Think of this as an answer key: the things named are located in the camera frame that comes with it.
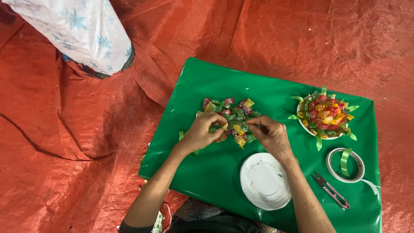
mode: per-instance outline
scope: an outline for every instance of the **tape roll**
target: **tape roll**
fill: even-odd
[[[363,161],[361,159],[361,157],[359,157],[355,152],[351,152],[349,155],[355,159],[357,165],[358,165],[358,174],[356,175],[356,177],[354,179],[351,180],[347,180],[345,178],[340,177],[335,171],[334,168],[332,167],[332,155],[335,152],[339,152],[339,151],[344,151],[346,150],[346,148],[336,148],[334,150],[332,150],[331,152],[329,152],[328,156],[326,156],[326,167],[328,168],[329,173],[331,173],[331,175],[333,177],[335,177],[335,179],[342,181],[344,183],[356,183],[358,181],[363,181],[365,183],[367,183],[372,190],[374,191],[374,194],[379,194],[378,188],[381,188],[380,186],[377,186],[375,184],[373,184],[372,182],[368,181],[368,180],[364,180],[362,179],[363,176],[365,175],[365,166],[363,164]]]

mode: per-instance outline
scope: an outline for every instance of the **hand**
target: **hand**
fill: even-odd
[[[218,122],[220,125],[227,124],[227,120],[215,112],[205,112],[198,116],[184,138],[176,146],[180,147],[187,155],[210,145],[224,132],[224,129],[216,129],[214,133],[209,133],[209,127],[214,122]]]
[[[259,116],[245,122],[262,146],[279,161],[282,166],[297,162],[292,153],[286,126],[268,116]]]

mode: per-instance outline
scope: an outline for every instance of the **green sheet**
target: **green sheet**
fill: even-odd
[[[329,91],[329,85],[327,88],[328,94],[337,94],[337,99],[344,98],[350,106],[360,106],[352,112],[355,119],[349,123],[358,141],[347,136],[323,140],[323,147],[318,151],[316,138],[306,132],[298,120],[287,118],[296,114],[298,104],[298,100],[291,96],[304,97],[308,93],[320,91],[320,87],[254,75],[189,58],[138,174],[150,179],[160,168],[178,142],[178,132],[188,130],[196,111],[202,110],[203,98],[222,100],[232,96],[236,102],[250,98],[255,102],[254,110],[286,124],[293,153],[337,232],[381,232],[380,195],[374,195],[364,182],[347,184],[336,180],[325,165],[325,157],[332,149],[352,147],[365,164],[364,179],[380,185],[374,102],[363,97]],[[258,140],[246,144],[244,148],[242,150],[238,147],[230,137],[200,150],[197,156],[187,156],[178,167],[170,188],[242,216],[260,220],[282,231],[297,232],[292,201],[282,209],[265,211],[251,204],[244,195],[240,185],[240,168],[248,156],[265,152]],[[340,208],[311,178],[313,171],[321,174],[344,196],[351,208]]]

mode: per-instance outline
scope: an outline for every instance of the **red tarp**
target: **red tarp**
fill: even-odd
[[[115,232],[190,56],[373,99],[383,230],[414,228],[411,1],[111,3],[137,55],[104,80],[23,20],[0,24],[0,232]],[[170,191],[166,202],[174,211],[185,199]]]

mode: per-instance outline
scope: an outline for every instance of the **thread snips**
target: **thread snips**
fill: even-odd
[[[345,198],[339,194],[320,174],[318,174],[316,171],[313,171],[317,178],[314,177],[313,175],[312,178],[336,201],[338,202],[338,204],[344,208],[344,209],[349,209],[350,205],[349,203],[345,200]]]

